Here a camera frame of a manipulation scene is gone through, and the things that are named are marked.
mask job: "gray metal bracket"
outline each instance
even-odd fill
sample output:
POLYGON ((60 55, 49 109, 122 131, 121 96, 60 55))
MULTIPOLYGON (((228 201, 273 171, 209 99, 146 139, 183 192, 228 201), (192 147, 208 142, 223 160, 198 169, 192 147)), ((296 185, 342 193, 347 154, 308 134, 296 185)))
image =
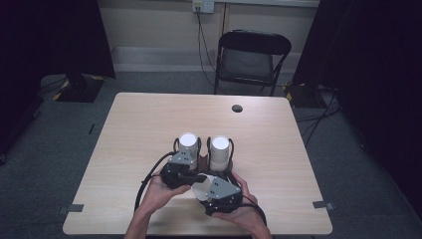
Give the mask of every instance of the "gray metal bracket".
POLYGON ((190 151, 181 149, 176 154, 172 155, 167 159, 169 163, 182 164, 182 165, 192 165, 193 158, 190 155, 190 151))
POLYGON ((207 196, 213 199, 221 199, 238 192, 240 192, 239 187, 220 177, 215 177, 207 191, 207 196))
POLYGON ((84 209, 84 204, 71 204, 67 207, 61 207, 58 214, 68 215, 69 212, 82 212, 84 209))
POLYGON ((335 206, 332 202, 326 203, 324 201, 316 201, 316 202, 313 202, 313 205, 315 209, 326 208, 327 211, 335 209, 335 206))

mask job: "human hand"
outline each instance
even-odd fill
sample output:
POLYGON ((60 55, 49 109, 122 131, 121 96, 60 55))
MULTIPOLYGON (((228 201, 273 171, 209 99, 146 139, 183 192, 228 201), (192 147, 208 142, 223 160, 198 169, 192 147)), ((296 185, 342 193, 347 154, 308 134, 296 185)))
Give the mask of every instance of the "human hand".
MULTIPOLYGON (((258 199, 249 192, 248 183, 235 172, 232 172, 235 179, 242 187, 243 200, 242 204, 257 204, 258 199)), ((265 225, 263 218, 253 207, 239 207, 231 213, 214 212, 212 217, 232 222, 242 229, 249 231, 253 238, 271 238, 271 233, 265 225)))
POLYGON ((162 182, 159 171, 160 170, 152 174, 148 188, 146 189, 142 202, 139 205, 139 208, 142 208, 141 210, 148 210, 150 213, 153 213, 159 208, 165 206, 172 197, 183 194, 190 189, 189 185, 170 189, 162 182))

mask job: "power outlet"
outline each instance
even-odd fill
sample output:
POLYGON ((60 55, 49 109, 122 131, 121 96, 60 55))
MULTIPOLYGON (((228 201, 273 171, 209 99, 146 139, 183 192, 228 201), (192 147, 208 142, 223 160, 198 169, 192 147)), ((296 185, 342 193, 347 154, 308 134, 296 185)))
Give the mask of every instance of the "power outlet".
POLYGON ((192 11, 194 13, 214 13, 214 2, 212 1, 192 1, 192 11))
POLYGON ((196 12, 203 12, 204 8, 204 1, 192 1, 192 11, 196 12))

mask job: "white wall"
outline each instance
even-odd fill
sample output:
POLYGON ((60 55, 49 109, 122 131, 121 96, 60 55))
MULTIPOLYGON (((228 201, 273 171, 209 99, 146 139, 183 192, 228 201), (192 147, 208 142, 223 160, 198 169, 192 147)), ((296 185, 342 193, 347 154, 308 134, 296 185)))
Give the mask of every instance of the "white wall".
MULTIPOLYGON (((198 20, 190 1, 99 0, 112 47, 198 49, 198 20)), ((279 33, 293 45, 299 59, 316 8, 215 3, 214 14, 201 14, 209 51, 215 52, 223 27, 279 33), (226 21, 223 24, 223 12, 226 21)))

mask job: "gray carpet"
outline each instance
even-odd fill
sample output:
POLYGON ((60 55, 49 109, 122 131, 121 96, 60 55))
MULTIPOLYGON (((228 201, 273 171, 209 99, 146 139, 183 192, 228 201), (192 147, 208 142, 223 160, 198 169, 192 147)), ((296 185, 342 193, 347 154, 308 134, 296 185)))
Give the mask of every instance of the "gray carpet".
MULTIPOLYGON (((61 77, 45 78, 42 85, 61 77)), ((282 74, 280 84, 291 79, 292 75, 282 74)), ((117 73, 116 80, 105 81, 93 104, 80 104, 52 101, 56 91, 48 90, 57 85, 42 89, 45 101, 38 117, 0 167, 0 238, 122 238, 67 236, 62 231, 66 216, 57 213, 75 197, 114 96, 119 92, 212 94, 213 88, 201 72, 117 73)), ((267 96, 270 91, 235 84, 222 84, 222 89, 249 96, 267 96)), ((277 88, 275 96, 283 95, 277 88)), ((323 96, 328 102, 330 93, 323 96)), ((322 110, 294 109, 294 114, 297 119, 318 117, 322 110)), ((313 122, 299 122, 304 141, 313 122)), ((342 113, 320 122, 308 153, 323 198, 336 207, 329 212, 333 232, 316 238, 422 238, 419 219, 388 173, 362 150, 342 113)))

